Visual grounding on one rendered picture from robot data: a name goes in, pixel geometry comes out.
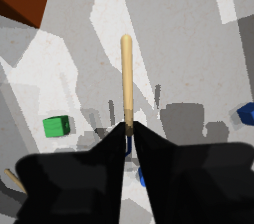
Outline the thin wooden stick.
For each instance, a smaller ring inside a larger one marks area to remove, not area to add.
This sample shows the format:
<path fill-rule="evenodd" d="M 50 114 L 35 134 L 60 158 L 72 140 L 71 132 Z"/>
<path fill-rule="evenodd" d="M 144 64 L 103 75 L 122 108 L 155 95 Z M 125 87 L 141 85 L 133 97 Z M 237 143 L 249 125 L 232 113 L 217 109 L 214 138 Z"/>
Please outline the thin wooden stick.
<path fill-rule="evenodd" d="M 18 185 L 18 187 L 23 191 L 25 192 L 21 182 L 14 176 L 14 174 L 9 170 L 9 169 L 6 169 L 4 170 L 4 172 Z M 25 192 L 26 193 L 26 192 Z"/>

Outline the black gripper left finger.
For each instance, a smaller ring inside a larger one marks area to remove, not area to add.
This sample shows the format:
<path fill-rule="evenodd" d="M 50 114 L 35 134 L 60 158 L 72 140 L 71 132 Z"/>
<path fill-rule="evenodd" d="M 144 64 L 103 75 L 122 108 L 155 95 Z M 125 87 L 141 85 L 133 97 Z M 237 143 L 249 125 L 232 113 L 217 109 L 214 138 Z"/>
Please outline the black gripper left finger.
<path fill-rule="evenodd" d="M 15 164 L 27 196 L 31 191 L 97 188 L 107 224 L 119 224 L 126 154 L 125 122 L 89 151 L 32 153 Z"/>

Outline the blue cube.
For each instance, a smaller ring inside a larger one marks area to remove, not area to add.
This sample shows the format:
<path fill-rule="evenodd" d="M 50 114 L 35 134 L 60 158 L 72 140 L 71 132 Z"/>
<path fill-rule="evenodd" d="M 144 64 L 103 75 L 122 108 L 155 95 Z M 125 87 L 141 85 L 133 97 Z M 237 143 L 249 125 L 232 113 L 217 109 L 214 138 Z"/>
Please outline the blue cube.
<path fill-rule="evenodd" d="M 243 124 L 254 126 L 254 102 L 250 102 L 237 110 Z"/>

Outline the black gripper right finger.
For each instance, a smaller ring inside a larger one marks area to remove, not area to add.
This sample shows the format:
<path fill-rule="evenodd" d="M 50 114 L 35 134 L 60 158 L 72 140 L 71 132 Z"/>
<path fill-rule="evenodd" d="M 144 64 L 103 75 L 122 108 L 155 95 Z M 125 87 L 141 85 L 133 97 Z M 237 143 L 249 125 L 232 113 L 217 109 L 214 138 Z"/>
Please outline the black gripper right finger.
<path fill-rule="evenodd" d="M 254 163 L 254 146 L 246 142 L 178 146 L 138 121 L 133 135 L 155 224 L 172 224 L 179 180 L 187 168 Z"/>

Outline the dark blue string with wooden stick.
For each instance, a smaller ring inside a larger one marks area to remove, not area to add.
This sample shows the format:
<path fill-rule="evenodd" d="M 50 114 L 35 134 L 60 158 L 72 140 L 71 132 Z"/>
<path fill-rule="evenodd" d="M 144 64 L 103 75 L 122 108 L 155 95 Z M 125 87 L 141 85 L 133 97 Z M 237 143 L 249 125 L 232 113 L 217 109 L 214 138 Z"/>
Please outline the dark blue string with wooden stick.
<path fill-rule="evenodd" d="M 124 122 L 127 136 L 128 151 L 132 150 L 133 135 L 133 62 L 132 62 L 132 38 L 129 35 L 121 37 L 121 62 L 123 83 Z"/>

